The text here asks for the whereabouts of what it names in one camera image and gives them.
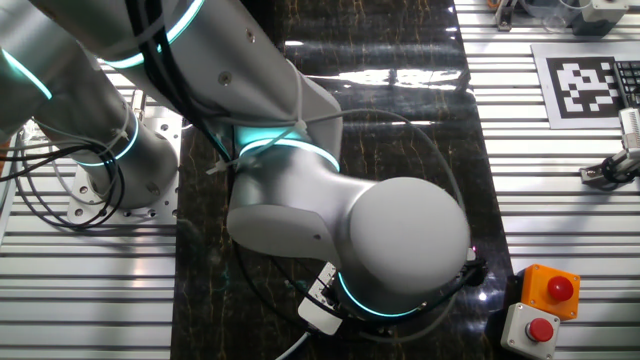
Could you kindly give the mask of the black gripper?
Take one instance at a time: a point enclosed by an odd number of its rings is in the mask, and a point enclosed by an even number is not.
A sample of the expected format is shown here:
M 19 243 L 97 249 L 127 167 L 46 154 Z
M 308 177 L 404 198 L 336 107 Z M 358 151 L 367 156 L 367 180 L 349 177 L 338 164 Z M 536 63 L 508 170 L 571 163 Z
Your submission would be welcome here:
M 344 315 L 346 323 L 354 330 L 372 331 L 376 334 L 378 328 L 389 328 L 414 320 L 424 312 L 426 307 L 426 303 L 422 303 L 411 310 L 396 313 L 373 310 L 363 307 L 348 296 L 337 297 L 333 282 L 333 277 L 328 280 L 317 278 L 314 281 L 313 303 Z

